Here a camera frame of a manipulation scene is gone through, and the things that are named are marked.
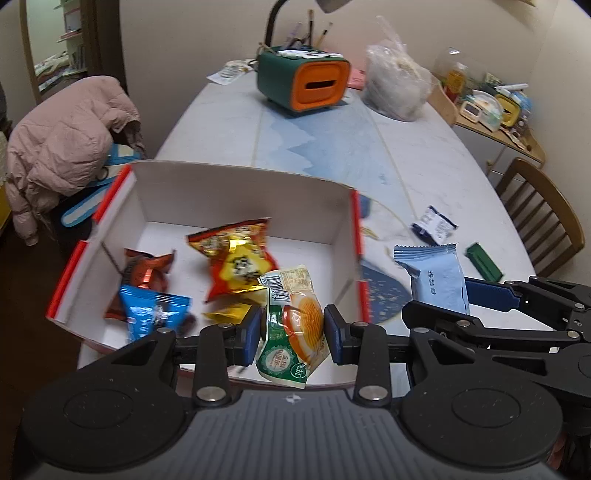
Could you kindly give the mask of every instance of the chair backrest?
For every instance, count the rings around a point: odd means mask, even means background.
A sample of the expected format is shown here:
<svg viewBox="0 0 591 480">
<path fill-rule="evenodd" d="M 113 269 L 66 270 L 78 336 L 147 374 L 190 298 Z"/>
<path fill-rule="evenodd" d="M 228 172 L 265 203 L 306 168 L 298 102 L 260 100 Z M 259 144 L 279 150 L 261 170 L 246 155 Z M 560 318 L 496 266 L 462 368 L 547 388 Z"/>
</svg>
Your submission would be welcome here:
<svg viewBox="0 0 591 480">
<path fill-rule="evenodd" d="M 517 175 L 523 183 L 514 180 Z M 527 160 L 513 160 L 496 192 L 501 201 L 509 194 L 505 208 L 539 276 L 548 277 L 583 249 L 585 236 L 573 208 L 552 180 Z"/>
</svg>

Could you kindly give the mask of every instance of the small clock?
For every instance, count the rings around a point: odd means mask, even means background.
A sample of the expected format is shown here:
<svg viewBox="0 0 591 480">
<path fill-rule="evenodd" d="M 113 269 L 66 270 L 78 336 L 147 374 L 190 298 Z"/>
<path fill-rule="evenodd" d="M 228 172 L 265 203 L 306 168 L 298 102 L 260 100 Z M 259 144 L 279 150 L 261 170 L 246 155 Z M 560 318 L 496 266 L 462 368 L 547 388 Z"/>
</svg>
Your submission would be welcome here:
<svg viewBox="0 0 591 480">
<path fill-rule="evenodd" d="M 482 108 L 467 100 L 460 107 L 460 115 L 467 118 L 470 122 L 477 124 L 480 121 Z"/>
</svg>

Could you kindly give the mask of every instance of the blue bag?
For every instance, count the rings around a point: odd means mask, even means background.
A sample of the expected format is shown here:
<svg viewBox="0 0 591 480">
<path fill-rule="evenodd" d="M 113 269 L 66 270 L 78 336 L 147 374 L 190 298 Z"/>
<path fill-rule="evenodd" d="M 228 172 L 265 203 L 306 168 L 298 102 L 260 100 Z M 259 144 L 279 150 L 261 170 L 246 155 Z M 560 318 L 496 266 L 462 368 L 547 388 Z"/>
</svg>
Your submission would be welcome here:
<svg viewBox="0 0 591 480">
<path fill-rule="evenodd" d="M 131 342 L 149 335 L 160 327 L 177 331 L 191 305 L 189 297 L 131 285 L 122 285 L 119 294 L 125 305 Z"/>
<path fill-rule="evenodd" d="M 456 246 L 394 247 L 394 260 L 411 276 L 413 300 L 470 314 L 464 272 Z"/>
</svg>

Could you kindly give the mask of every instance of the box with red edge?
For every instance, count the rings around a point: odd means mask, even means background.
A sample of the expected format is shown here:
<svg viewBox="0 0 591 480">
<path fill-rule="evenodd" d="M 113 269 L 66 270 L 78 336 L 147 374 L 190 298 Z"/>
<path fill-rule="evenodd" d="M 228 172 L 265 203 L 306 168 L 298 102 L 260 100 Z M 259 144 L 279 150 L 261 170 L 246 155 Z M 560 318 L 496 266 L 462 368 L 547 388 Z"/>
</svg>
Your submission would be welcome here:
<svg viewBox="0 0 591 480">
<path fill-rule="evenodd" d="M 128 341 L 127 325 L 104 318 L 121 283 L 125 248 L 164 255 L 176 250 L 168 292 L 193 299 L 197 324 L 203 312 L 232 299 L 204 304 L 212 285 L 207 258 L 186 235 L 241 220 L 270 217 L 267 250 L 280 268 L 307 266 L 324 308 L 334 303 L 348 322 L 367 320 L 360 281 L 359 200 L 356 190 L 314 177 L 250 167 L 175 161 L 137 161 L 125 167 L 95 213 L 90 238 L 80 241 L 47 310 L 48 319 L 101 352 Z M 191 372 L 191 365 L 183 365 Z M 231 369 L 237 380 L 267 382 L 255 365 Z M 309 385 L 347 384 L 355 367 L 323 362 Z"/>
</svg>

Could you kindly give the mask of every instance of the pen holder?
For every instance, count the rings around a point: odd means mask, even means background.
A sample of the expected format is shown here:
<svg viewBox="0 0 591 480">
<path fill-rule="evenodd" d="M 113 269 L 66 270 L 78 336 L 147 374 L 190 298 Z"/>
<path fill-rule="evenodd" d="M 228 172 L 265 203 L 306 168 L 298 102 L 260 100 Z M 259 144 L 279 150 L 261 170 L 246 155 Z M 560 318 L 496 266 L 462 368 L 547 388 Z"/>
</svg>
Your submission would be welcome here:
<svg viewBox="0 0 591 480">
<path fill-rule="evenodd" d="M 302 113 L 337 104 L 349 69 L 343 58 L 288 59 L 264 51 L 258 56 L 256 86 L 273 102 Z"/>
</svg>

